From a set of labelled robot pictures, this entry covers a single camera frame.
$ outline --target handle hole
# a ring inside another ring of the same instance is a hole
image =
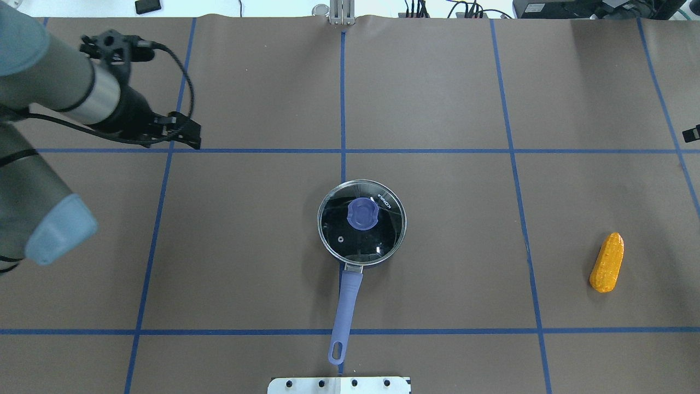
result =
[[[342,355],[342,351],[343,351],[343,344],[340,342],[335,342],[333,344],[333,353],[332,353],[333,359],[340,360],[340,356]]]

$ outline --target purple lid knob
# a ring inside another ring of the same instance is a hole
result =
[[[379,221],[379,206],[367,197],[355,198],[348,205],[348,223],[356,230],[369,230]]]

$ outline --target yellow corn cob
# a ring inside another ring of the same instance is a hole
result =
[[[610,234],[601,246],[596,265],[593,267],[593,272],[591,272],[591,278],[589,279],[591,286],[595,290],[607,293],[615,289],[623,254],[624,242],[620,233]]]

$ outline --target blue tape line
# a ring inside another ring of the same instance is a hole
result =
[[[204,148],[194,150],[189,148],[175,148],[178,154],[339,154],[341,149],[284,149],[284,148]]]
[[[163,154],[165,148],[38,148],[52,154]],[[174,148],[177,154],[509,154],[510,149],[315,149],[315,148]],[[676,154],[675,149],[513,149],[516,154]],[[684,154],[700,154],[700,149],[681,149]]]
[[[71,336],[126,336],[136,330],[88,330],[88,329],[0,329],[0,335],[71,335]],[[700,327],[552,327],[543,328],[544,334],[608,334],[608,333],[700,333]],[[198,336],[313,336],[330,335],[330,329],[260,329],[260,330],[140,330],[140,336],[198,337]],[[353,335],[520,335],[538,334],[537,328],[360,328],[351,330]]]
[[[0,335],[134,335],[135,330],[82,330],[82,329],[0,329]]]
[[[357,329],[354,335],[506,335],[537,334],[536,328],[397,328]]]
[[[666,107],[666,100],[664,100],[664,95],[661,92],[661,87],[659,86],[659,81],[656,77],[656,71],[654,70],[654,65],[652,64],[652,58],[649,54],[649,46],[647,45],[647,39],[644,35],[644,28],[642,27],[642,20],[637,18],[637,28],[639,29],[639,37],[642,40],[642,47],[644,47],[644,55],[647,58],[647,65],[649,66],[649,73],[652,76],[652,82],[654,83],[654,88],[657,91],[657,96],[659,96],[659,102],[661,103],[661,109],[664,111],[664,118],[666,119],[666,125],[668,125],[668,131],[671,133],[671,138],[673,139],[673,145],[675,151],[678,154],[678,161],[680,161],[680,167],[683,169],[683,175],[685,176],[685,183],[688,185],[688,190],[690,191],[690,196],[695,205],[695,213],[700,218],[700,203],[698,203],[697,195],[695,194],[695,188],[693,187],[693,182],[690,179],[690,173],[685,165],[685,159],[683,158],[683,151],[680,149],[680,144],[678,144],[678,137],[676,137],[676,131],[673,129],[673,124],[671,122],[671,117],[669,116],[669,109]]]
[[[166,154],[169,149],[147,148],[38,148],[40,154]]]
[[[517,154],[674,154],[673,149],[513,149]]]
[[[530,239],[527,233],[527,223],[525,221],[525,209],[523,206],[522,193],[520,191],[520,179],[518,177],[518,167],[515,160],[515,148],[513,146],[513,136],[510,129],[510,117],[508,115],[508,103],[505,99],[505,86],[503,85],[503,73],[501,71],[501,57],[498,54],[498,40],[496,39],[496,28],[494,20],[489,20],[491,24],[491,40],[493,41],[493,56],[496,59],[496,74],[498,75],[498,88],[500,89],[500,104],[503,107],[503,121],[505,122],[505,133],[508,137],[508,149],[510,150],[510,165],[513,169],[513,181],[515,182],[515,194],[518,200],[518,212],[520,213],[520,227],[525,240],[527,251],[527,264],[530,271],[530,291],[532,293],[532,304],[535,310],[535,323],[537,324],[538,339],[540,342],[540,356],[542,358],[542,372],[545,378],[547,394],[552,394],[552,384],[550,381],[550,367],[547,362],[547,349],[545,348],[545,335],[542,330],[542,318],[540,316],[540,302],[537,295],[537,284],[535,281],[535,269],[532,264],[532,253],[530,251]]]
[[[195,28],[197,26],[197,18],[192,18],[192,24],[190,25],[190,38],[187,45],[187,56],[185,58],[185,70],[188,69],[190,64],[190,56],[192,54],[193,41],[195,39]],[[185,92],[185,77],[180,81],[180,92],[177,99],[176,111],[180,112],[182,106],[182,98]],[[146,265],[146,274],[143,278],[143,289],[141,291],[141,303],[139,304],[139,314],[136,318],[136,332],[134,333],[134,342],[132,344],[132,352],[129,357],[129,369],[127,370],[127,378],[124,385],[124,394],[129,394],[131,391],[132,378],[134,376],[134,366],[136,365],[136,357],[139,350],[139,340],[140,331],[144,323],[144,311],[146,310],[146,300],[148,298],[148,286],[151,283],[151,271],[153,269],[153,258],[155,256],[155,249],[158,243],[158,231],[160,230],[160,220],[163,213],[163,205],[165,203],[165,193],[168,185],[168,178],[170,176],[170,165],[172,163],[173,150],[175,142],[171,141],[168,148],[168,157],[165,161],[165,170],[163,174],[163,181],[160,187],[160,199],[158,200],[158,208],[155,214],[155,224],[153,225],[153,237],[150,242],[150,250],[148,252],[148,263]]]
[[[313,330],[313,329],[298,329],[298,330],[141,330],[141,335],[156,335],[156,336],[192,336],[192,335],[221,335],[221,336],[238,336],[238,335],[330,335],[330,330]]]
[[[700,332],[700,327],[577,327],[545,328],[545,334],[606,334],[606,333],[644,333],[644,332]]]
[[[508,149],[346,149],[349,154],[506,154]]]
[[[347,141],[345,135],[345,33],[340,32],[340,182],[347,179]],[[343,283],[344,264],[338,264],[338,297]],[[343,375],[345,362],[338,365],[338,376]]]
[[[345,31],[340,33],[340,182],[345,182]]]

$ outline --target black cable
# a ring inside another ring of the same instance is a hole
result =
[[[166,136],[163,138],[159,138],[158,140],[151,140],[151,141],[123,140],[121,138],[112,137],[109,134],[100,133],[100,132],[95,131],[91,128],[85,128],[83,126],[76,125],[75,123],[64,121],[63,119],[54,118],[53,116],[49,116],[49,115],[35,114],[33,112],[28,112],[28,113],[22,114],[22,116],[27,118],[27,119],[41,119],[42,121],[50,121],[53,123],[57,123],[57,124],[66,126],[68,128],[72,128],[72,129],[77,130],[77,131],[82,131],[83,133],[94,135],[95,137],[104,138],[105,140],[114,141],[114,142],[121,142],[122,144],[149,145],[149,144],[155,144],[156,142],[165,141],[165,139],[168,138],[168,136]]]
[[[467,8],[469,8],[469,5],[466,1],[455,1],[454,5],[452,6],[452,9],[449,10],[449,14],[447,14],[447,19],[452,16],[452,13],[454,12],[454,9],[457,8],[458,5],[464,4],[464,12],[467,11]]]
[[[187,74],[187,70],[185,70],[185,66],[183,66],[180,59],[177,57],[177,55],[175,55],[175,53],[170,48],[166,47],[165,45],[163,45],[161,43],[153,42],[153,49],[162,50],[163,52],[166,52],[168,55],[170,55],[170,57],[173,58],[175,63],[177,63],[178,67],[180,68],[180,71],[182,71],[182,75],[185,77],[185,80],[187,81],[187,85],[190,89],[190,109],[189,109],[187,116],[186,116],[187,121],[189,121],[192,118],[192,113],[195,110],[195,89],[193,88],[192,80],[190,79],[190,76]],[[119,138],[119,137],[112,137],[109,134],[101,133],[99,131],[96,131],[96,130],[93,130],[90,128],[85,128],[83,126],[79,126],[79,125],[76,125],[74,123],[64,121],[63,119],[58,119],[58,118],[55,118],[55,117],[49,116],[49,115],[35,114],[35,113],[31,113],[31,112],[22,113],[20,115],[22,115],[23,117],[28,118],[28,119],[41,119],[43,121],[50,121],[53,123],[57,123],[57,124],[66,126],[68,128],[72,128],[72,129],[77,130],[77,131],[82,131],[83,133],[94,135],[95,137],[104,138],[105,140],[120,142],[122,144],[141,145],[141,146],[156,144],[158,142],[163,142],[163,141],[170,141],[170,140],[172,140],[172,138],[175,135],[177,135],[180,132],[180,129],[182,129],[182,127],[185,125],[185,123],[187,123],[187,121],[183,122],[180,125],[180,127],[173,129],[173,130],[170,130],[170,132],[167,135],[165,135],[161,138],[156,138],[154,140],[148,140],[148,141],[137,141],[137,140],[124,140],[123,138]]]
[[[192,113],[195,110],[195,88],[192,85],[192,80],[190,79],[189,74],[187,74],[187,70],[185,69],[185,66],[183,66],[182,62],[180,59],[175,55],[175,52],[173,52],[170,48],[166,47],[165,45],[161,43],[154,42],[153,43],[153,48],[154,49],[160,49],[163,52],[167,53],[170,55],[170,57],[173,58],[175,63],[177,63],[177,67],[180,68],[180,71],[182,72],[182,76],[185,77],[185,81],[187,81],[187,86],[190,89],[190,110],[187,113],[187,120],[189,121],[192,118]],[[176,130],[173,130],[175,132],[180,131],[180,128],[177,128]]]
[[[494,9],[492,9],[492,8],[489,8],[489,9],[487,9],[487,10],[482,9],[482,10],[480,11],[481,16],[480,16],[479,18],[483,18],[483,17],[484,17],[484,13],[487,12],[487,11],[493,11],[493,12],[496,12],[496,13],[500,13],[501,15],[504,15],[504,16],[506,17],[506,19],[512,19],[512,17],[511,17],[510,15],[508,15],[507,13],[504,13],[504,12],[501,11],[501,10],[494,10]]]
[[[474,7],[478,7],[478,8],[477,8],[477,12],[479,12],[478,10],[479,10],[480,8],[482,8],[476,1],[475,1],[474,3],[468,3],[468,2],[466,2],[466,1],[455,1],[455,2],[454,2],[454,5],[452,6],[452,9],[449,10],[449,14],[447,14],[447,18],[448,18],[448,19],[449,19],[449,17],[452,16],[452,13],[454,12],[454,9],[457,8],[457,6],[458,6],[459,4],[464,4],[464,17],[465,17],[465,18],[467,17],[467,15],[469,15],[469,13],[474,12]],[[472,5],[472,10],[471,10],[471,11],[469,11],[469,5],[470,5],[470,4]]]
[[[419,0],[419,2],[423,3],[423,18],[429,18],[431,15],[428,13],[428,9],[426,8],[426,0]]]
[[[469,13],[464,14],[464,17],[465,18],[480,18],[479,12],[483,9],[484,9],[484,7],[482,7],[481,4],[477,3],[475,0],[474,4],[472,4],[472,8],[469,10]]]

